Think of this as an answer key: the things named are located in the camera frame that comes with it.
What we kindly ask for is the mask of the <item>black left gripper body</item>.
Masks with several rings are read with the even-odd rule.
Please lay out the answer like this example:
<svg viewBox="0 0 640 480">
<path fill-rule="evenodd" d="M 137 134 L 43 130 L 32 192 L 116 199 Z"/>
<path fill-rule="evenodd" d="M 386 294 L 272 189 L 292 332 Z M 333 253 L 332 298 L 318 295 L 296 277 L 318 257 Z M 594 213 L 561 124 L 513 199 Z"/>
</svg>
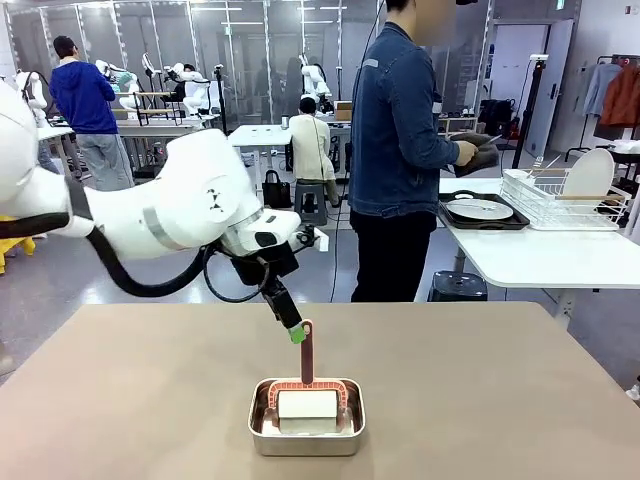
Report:
<svg viewBox="0 0 640 480">
<path fill-rule="evenodd" d="M 258 294 L 261 294 L 281 277 L 296 271 L 299 263 L 292 247 L 285 242 L 248 256 L 234 257 L 233 267 L 244 285 L 255 286 Z"/>
</svg>

